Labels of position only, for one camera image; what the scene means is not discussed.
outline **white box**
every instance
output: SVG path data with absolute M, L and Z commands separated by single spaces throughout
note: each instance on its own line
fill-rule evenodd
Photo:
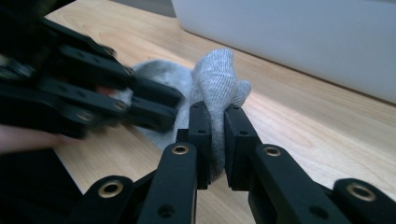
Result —
M 396 103 L 396 1 L 173 0 L 181 26 Z

